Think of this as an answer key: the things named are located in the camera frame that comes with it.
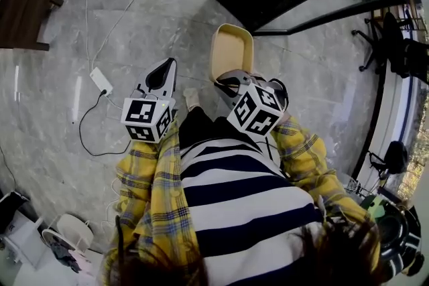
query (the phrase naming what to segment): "white cube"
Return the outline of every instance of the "white cube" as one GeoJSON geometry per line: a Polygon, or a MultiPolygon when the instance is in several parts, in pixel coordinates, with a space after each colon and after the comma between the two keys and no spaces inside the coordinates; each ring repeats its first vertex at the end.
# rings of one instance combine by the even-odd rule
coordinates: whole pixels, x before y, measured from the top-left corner
{"type": "Polygon", "coordinates": [[[159,143],[173,121],[176,101],[168,99],[125,98],[121,123],[134,141],[159,143]]]}
{"type": "Polygon", "coordinates": [[[283,113],[272,88],[250,84],[227,119],[242,133],[266,137],[283,113]]]}

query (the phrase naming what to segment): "gray tile floor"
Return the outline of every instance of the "gray tile floor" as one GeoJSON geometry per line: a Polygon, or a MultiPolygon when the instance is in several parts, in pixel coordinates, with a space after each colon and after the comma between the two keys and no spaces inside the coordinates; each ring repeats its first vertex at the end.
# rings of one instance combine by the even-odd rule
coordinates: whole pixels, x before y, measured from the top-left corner
{"type": "MultiPolygon", "coordinates": [[[[88,48],[93,57],[130,0],[88,0],[88,48]]],[[[305,5],[314,9],[316,3],[305,5]]],[[[39,215],[50,222],[71,212],[91,221],[93,248],[101,251],[110,235],[105,208],[116,198],[111,190],[117,155],[91,157],[80,145],[78,121],[97,100],[98,88],[88,76],[85,0],[65,0],[46,24],[43,40],[49,52],[0,50],[0,143],[19,188],[39,215]],[[17,93],[15,71],[19,66],[17,93]],[[82,78],[78,120],[73,121],[74,89],[82,78]]],[[[332,167],[350,173],[371,118],[377,77],[359,73],[369,52],[350,31],[367,31],[364,15],[322,25],[287,38],[256,38],[255,69],[284,81],[290,112],[320,135],[332,167]]],[[[288,16],[272,25],[287,25],[288,16]]],[[[135,0],[100,51],[98,66],[121,104],[139,74],[166,57],[178,61],[176,100],[185,115],[181,92],[200,90],[209,116],[224,113],[208,81],[212,34],[218,25],[237,23],[214,0],[135,0]]],[[[96,153],[120,151],[127,142],[120,111],[105,99],[82,125],[83,139],[96,153]]],[[[0,186],[11,187],[3,162],[0,186]]],[[[108,211],[109,220],[113,213],[108,211]]]]}

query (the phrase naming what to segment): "yellow plastic bin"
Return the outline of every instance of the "yellow plastic bin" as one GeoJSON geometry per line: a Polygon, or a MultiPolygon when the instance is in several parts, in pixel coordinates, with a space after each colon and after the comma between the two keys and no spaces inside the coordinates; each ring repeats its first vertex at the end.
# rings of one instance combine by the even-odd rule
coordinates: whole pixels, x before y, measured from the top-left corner
{"type": "Polygon", "coordinates": [[[210,80],[225,72],[241,69],[253,71],[253,37],[246,30],[232,24],[222,24],[214,33],[210,53],[210,80]]]}

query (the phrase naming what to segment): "black office chair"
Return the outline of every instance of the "black office chair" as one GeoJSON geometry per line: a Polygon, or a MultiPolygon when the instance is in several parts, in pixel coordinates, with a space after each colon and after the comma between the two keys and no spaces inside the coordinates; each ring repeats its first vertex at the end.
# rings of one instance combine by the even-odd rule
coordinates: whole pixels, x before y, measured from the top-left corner
{"type": "Polygon", "coordinates": [[[353,30],[352,35],[359,34],[373,47],[365,65],[360,66],[359,70],[363,72],[375,60],[377,68],[375,73],[378,74],[380,68],[385,65],[387,59],[391,64],[391,71],[399,74],[402,78],[415,76],[426,84],[429,84],[429,45],[423,44],[411,39],[404,39],[401,27],[409,25],[413,29],[412,19],[408,18],[397,22],[396,18],[390,13],[386,13],[381,27],[374,19],[366,19],[365,23],[371,24],[373,38],[364,34],[360,30],[353,30]]]}

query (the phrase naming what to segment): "navy and white striped shirt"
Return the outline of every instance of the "navy and white striped shirt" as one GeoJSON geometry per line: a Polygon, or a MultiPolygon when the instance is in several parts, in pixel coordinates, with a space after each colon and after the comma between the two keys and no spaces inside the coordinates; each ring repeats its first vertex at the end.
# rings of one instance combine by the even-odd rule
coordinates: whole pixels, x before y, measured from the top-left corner
{"type": "Polygon", "coordinates": [[[322,214],[250,144],[200,143],[182,152],[182,185],[210,285],[287,282],[302,262],[302,227],[322,214]]]}

